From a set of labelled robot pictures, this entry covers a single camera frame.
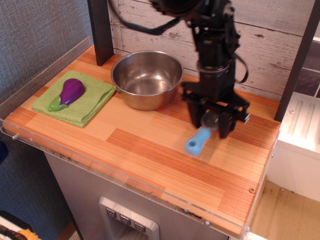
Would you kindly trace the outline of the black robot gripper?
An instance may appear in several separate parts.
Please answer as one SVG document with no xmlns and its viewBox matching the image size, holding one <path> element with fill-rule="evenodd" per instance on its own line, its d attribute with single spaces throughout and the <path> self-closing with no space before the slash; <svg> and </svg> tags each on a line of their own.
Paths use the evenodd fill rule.
<svg viewBox="0 0 320 240">
<path fill-rule="evenodd" d="M 202 117 L 208 110 L 218 114 L 219 135 L 221 139 L 235 129 L 237 121 L 244 123 L 250 119 L 247 112 L 250 104 L 234 91 L 236 83 L 236 63 L 223 67 L 199 66 L 198 82 L 183 81 L 182 99 L 188 104 L 192 124 L 201 127 Z"/>
</svg>

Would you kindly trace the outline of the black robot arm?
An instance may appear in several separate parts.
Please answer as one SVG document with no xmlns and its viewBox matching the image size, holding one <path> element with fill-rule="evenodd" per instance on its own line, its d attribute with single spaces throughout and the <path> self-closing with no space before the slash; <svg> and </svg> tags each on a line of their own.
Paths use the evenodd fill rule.
<svg viewBox="0 0 320 240">
<path fill-rule="evenodd" d="M 249 120 L 250 104 L 234 91 L 236 54 L 240 35 L 234 23 L 234 8 L 229 0 L 153 0 L 160 13 L 184 20 L 192 30 L 198 52 L 198 82 L 181 82 L 182 98 L 188 104 L 196 128 L 211 110 L 217 114 L 220 138 L 235 129 L 237 121 Z"/>
</svg>

